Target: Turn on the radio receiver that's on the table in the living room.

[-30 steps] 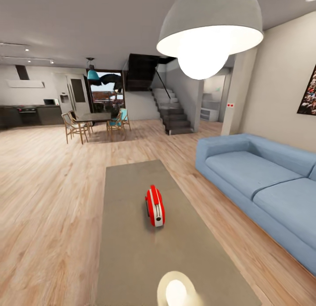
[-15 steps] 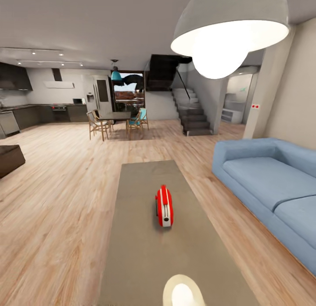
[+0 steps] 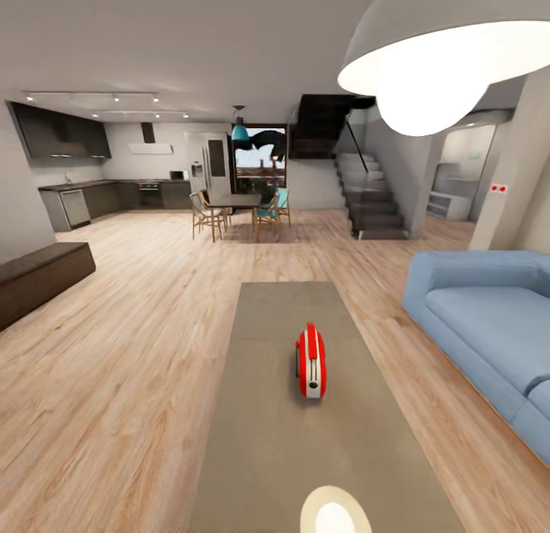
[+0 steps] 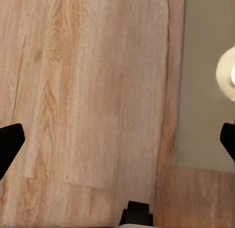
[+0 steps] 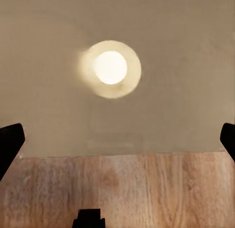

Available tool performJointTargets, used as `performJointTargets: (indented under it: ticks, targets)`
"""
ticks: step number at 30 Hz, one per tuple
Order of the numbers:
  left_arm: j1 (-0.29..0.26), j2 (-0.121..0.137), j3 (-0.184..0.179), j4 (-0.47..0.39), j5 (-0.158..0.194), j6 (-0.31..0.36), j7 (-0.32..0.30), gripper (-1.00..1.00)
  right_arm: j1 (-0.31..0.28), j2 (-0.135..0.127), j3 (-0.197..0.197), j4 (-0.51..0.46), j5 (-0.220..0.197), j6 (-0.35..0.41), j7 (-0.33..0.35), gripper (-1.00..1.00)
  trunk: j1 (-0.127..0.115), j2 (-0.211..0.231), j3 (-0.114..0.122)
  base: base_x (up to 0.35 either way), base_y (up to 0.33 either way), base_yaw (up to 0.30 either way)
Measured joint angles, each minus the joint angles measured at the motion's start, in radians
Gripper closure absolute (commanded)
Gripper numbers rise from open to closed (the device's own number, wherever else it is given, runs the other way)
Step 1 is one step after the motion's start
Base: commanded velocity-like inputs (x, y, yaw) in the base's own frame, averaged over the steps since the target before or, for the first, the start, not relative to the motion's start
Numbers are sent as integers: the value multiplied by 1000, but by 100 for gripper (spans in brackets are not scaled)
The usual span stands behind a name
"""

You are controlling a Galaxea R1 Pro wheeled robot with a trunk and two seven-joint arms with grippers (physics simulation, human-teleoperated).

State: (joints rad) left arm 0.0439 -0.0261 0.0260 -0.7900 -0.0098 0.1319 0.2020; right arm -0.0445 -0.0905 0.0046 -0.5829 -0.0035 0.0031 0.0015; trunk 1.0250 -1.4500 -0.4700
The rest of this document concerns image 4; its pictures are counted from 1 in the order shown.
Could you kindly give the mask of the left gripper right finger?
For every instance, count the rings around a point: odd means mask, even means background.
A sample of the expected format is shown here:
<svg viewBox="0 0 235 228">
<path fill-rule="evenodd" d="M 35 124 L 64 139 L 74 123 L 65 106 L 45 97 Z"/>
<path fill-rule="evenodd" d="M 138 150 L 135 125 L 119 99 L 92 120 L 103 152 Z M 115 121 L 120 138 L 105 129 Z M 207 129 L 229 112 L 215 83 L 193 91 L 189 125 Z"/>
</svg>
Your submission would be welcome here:
<svg viewBox="0 0 235 228">
<path fill-rule="evenodd" d="M 223 125 L 220 141 L 235 162 L 235 125 L 228 123 Z"/>
</svg>

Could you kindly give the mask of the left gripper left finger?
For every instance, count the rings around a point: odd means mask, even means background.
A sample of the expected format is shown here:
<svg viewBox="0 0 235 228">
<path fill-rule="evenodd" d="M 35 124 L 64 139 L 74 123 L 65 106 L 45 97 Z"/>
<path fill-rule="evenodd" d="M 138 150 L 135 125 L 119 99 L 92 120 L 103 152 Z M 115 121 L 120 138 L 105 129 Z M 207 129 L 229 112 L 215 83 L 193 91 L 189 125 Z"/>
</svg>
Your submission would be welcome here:
<svg viewBox="0 0 235 228">
<path fill-rule="evenodd" d="M 0 128 L 0 181 L 25 142 L 21 123 Z"/>
</svg>

